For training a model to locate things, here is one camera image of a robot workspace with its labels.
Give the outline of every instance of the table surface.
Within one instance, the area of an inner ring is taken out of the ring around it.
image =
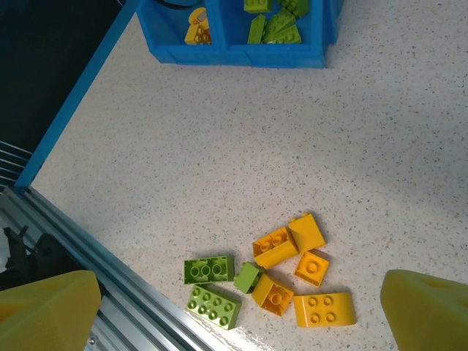
[[[133,18],[33,186],[185,308],[185,259],[233,254],[312,211],[358,323],[299,328],[249,295],[233,350],[395,350],[385,272],[468,282],[468,3],[350,0],[329,68],[161,65]],[[231,283],[221,288],[235,292]]]

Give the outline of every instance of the speckled countertop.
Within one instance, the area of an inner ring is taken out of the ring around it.
[[[34,187],[181,308],[182,260],[234,254],[302,211],[358,324],[300,329],[244,297],[234,350],[395,350],[388,269],[468,282],[468,3],[347,1],[327,70],[162,66],[137,18]],[[273,275],[297,293],[298,257]],[[227,288],[235,291],[231,284]]]

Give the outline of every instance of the black cable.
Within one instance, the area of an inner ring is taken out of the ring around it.
[[[189,9],[191,7],[198,6],[202,2],[202,0],[198,0],[193,5],[177,5],[177,4],[171,4],[170,2],[167,2],[165,0],[154,0],[154,1],[157,2],[158,4],[161,4],[164,7],[167,7],[168,9],[172,9],[172,10],[187,10],[187,9]]]

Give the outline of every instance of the lime green brick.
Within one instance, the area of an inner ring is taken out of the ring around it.
[[[184,284],[231,282],[234,279],[234,258],[217,256],[184,261]]]
[[[286,28],[273,35],[267,44],[301,44],[301,36],[297,26]]]
[[[283,29],[292,26],[295,23],[295,17],[288,10],[280,9],[265,26],[265,33],[262,41],[269,42],[271,38]]]
[[[241,272],[234,276],[234,286],[244,294],[251,294],[264,272],[263,268],[258,268],[250,262],[244,262],[241,266]]]
[[[234,301],[232,298],[208,290],[205,287],[194,285],[187,308],[204,320],[230,330],[235,327],[241,304],[239,301]]]
[[[271,12],[272,9],[273,0],[244,0],[244,11],[248,13]]]
[[[261,44],[263,29],[265,28],[266,17],[265,15],[258,15],[252,20],[250,25],[249,38],[247,44]]]
[[[278,4],[283,5],[296,18],[303,17],[310,11],[310,0],[278,0]]]

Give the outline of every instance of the small green brick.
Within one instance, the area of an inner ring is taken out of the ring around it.
[[[301,36],[297,26],[286,28],[273,35],[267,44],[301,44]]]
[[[208,284],[232,282],[234,259],[218,256],[184,261],[184,284]]]
[[[278,4],[283,5],[296,18],[303,17],[310,11],[310,0],[278,0]]]
[[[205,287],[195,285],[190,293],[187,308],[204,320],[228,331],[235,327],[241,304]]]
[[[250,262],[244,262],[241,266],[241,272],[234,276],[234,286],[244,294],[251,294],[264,272],[263,268],[257,268]]]
[[[280,9],[279,12],[275,14],[265,26],[265,33],[263,35],[262,41],[269,42],[276,33],[289,26],[292,26],[294,23],[294,15],[285,9]]]
[[[252,20],[250,25],[249,38],[247,44],[261,44],[263,36],[263,28],[265,28],[266,17],[265,15],[258,15]]]
[[[273,0],[244,0],[244,11],[248,13],[271,12]]]

